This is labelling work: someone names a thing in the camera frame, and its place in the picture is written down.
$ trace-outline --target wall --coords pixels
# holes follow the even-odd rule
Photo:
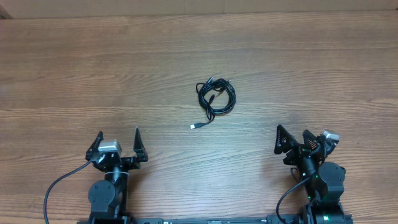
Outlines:
[[[398,0],[0,0],[0,5],[11,17],[22,19],[155,14],[391,10],[398,7]]]

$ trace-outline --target wooden tabletop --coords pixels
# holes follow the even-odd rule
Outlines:
[[[0,21],[0,222],[43,223],[49,185],[85,160],[96,134],[149,162],[130,171],[138,218],[264,217],[295,182],[274,155],[332,129],[355,223],[398,218],[398,11]],[[236,106],[206,122],[195,84],[231,80]],[[227,96],[217,97],[223,106]],[[89,166],[58,183],[51,223],[90,214]],[[282,213],[308,202],[289,195]]]

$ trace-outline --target table surface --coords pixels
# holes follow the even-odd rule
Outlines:
[[[0,21],[0,219],[43,223],[48,186],[82,165],[102,130],[149,162],[130,171],[136,217],[264,217],[294,185],[274,155],[283,124],[301,141],[332,129],[356,223],[398,218],[398,11]],[[205,122],[195,84],[232,80],[234,110]],[[214,106],[226,103],[217,97]],[[90,213],[92,166],[57,184],[51,223]],[[301,189],[282,213],[307,203]]]

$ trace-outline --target wire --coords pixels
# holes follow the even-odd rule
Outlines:
[[[51,189],[55,186],[55,184],[57,184],[58,182],[60,182],[62,179],[68,177],[69,175],[72,175],[76,172],[78,172],[79,170],[82,170],[84,167],[86,167],[88,164],[91,163],[91,159],[86,162],[84,165],[82,165],[81,167],[75,169],[74,171],[71,171],[63,176],[61,176],[60,178],[58,178],[56,181],[54,181],[54,183],[52,183],[49,187],[49,189],[47,190],[47,193],[45,193],[45,197],[44,197],[44,205],[43,205],[43,214],[44,214],[44,221],[46,224],[49,224],[49,218],[47,217],[47,199],[49,199],[49,194]]]
[[[296,170],[297,172],[299,171],[297,168],[290,168],[290,174],[292,174],[293,179],[299,183],[300,181],[298,180],[298,178],[296,177],[296,175],[294,175],[293,170]]]
[[[312,176],[306,178],[305,180],[301,181],[300,183],[296,184],[295,186],[293,186],[291,189],[289,189],[288,191],[286,191],[285,194],[283,194],[283,196],[279,199],[278,204],[276,205],[276,215],[278,216],[279,220],[283,223],[283,224],[288,224],[287,222],[285,222],[285,220],[279,215],[279,206],[280,203],[282,203],[283,199],[292,191],[294,191],[295,189],[299,188],[301,185],[305,184],[307,181],[309,181],[311,179]]]
[[[213,120],[214,117],[217,114],[226,114],[229,113],[235,105],[236,102],[236,95],[235,95],[235,89],[232,87],[232,85],[229,83],[229,81],[226,81],[223,78],[219,78],[215,81],[213,81],[213,77],[209,78],[206,83],[197,83],[196,85],[197,93],[198,93],[198,98],[199,98],[199,104],[200,106],[206,110],[206,116],[207,119],[209,120],[207,123],[197,123],[197,124],[192,124],[191,129],[194,128],[200,128],[203,127],[206,124],[210,124]],[[214,109],[210,106],[210,104],[213,102],[215,95],[212,95],[207,102],[205,99],[205,95],[210,91],[214,90],[217,92],[220,92],[220,94],[225,90],[228,94],[228,103],[224,108],[221,109]]]

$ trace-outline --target black cable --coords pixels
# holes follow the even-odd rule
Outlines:
[[[88,162],[86,162],[84,165],[82,165],[81,167],[75,169],[74,171],[71,171],[63,176],[61,176],[60,178],[58,178],[57,180],[54,181],[54,183],[52,183],[49,187],[49,189],[47,190],[47,193],[45,193],[45,197],[44,197],[44,205],[43,205],[43,213],[44,213],[44,221],[46,224],[49,224],[49,218],[47,217],[47,199],[49,199],[49,194],[51,189],[55,186],[55,184],[57,184],[58,182],[60,182],[62,179],[68,177],[69,175],[72,175],[76,172],[78,172],[79,170],[82,170],[84,167],[86,167],[88,164],[91,163],[91,160],[89,160]]]
[[[290,168],[290,174],[292,174],[293,179],[299,183],[300,181],[298,180],[298,178],[296,177],[296,175],[294,175],[293,170],[296,170],[297,172],[299,171],[297,168]]]
[[[210,124],[214,120],[214,117],[217,114],[226,114],[234,108],[234,105],[236,102],[235,89],[232,87],[232,85],[229,83],[229,81],[226,81],[223,78],[219,78],[219,79],[213,81],[213,77],[211,77],[211,78],[209,78],[209,80],[207,80],[206,83],[197,83],[196,89],[197,89],[197,93],[198,93],[199,104],[203,109],[206,110],[206,116],[209,121],[207,123],[192,124],[191,129],[200,128],[206,124]],[[214,109],[210,106],[210,104],[213,102],[213,100],[215,98],[215,95],[212,95],[208,102],[205,99],[205,95],[210,90],[214,90],[214,91],[217,91],[220,93],[222,93],[224,90],[227,92],[228,103],[224,108]]]
[[[286,191],[285,194],[283,194],[283,196],[279,199],[278,204],[276,205],[276,215],[278,216],[279,220],[283,223],[283,224],[288,224],[287,222],[285,222],[285,220],[279,215],[279,206],[280,203],[282,203],[283,199],[292,191],[294,191],[295,189],[299,188],[301,185],[305,184],[307,181],[309,181],[311,179],[312,176],[308,177],[307,179],[301,181],[300,183],[296,184],[295,186],[293,186],[291,189],[289,189],[288,191]]]

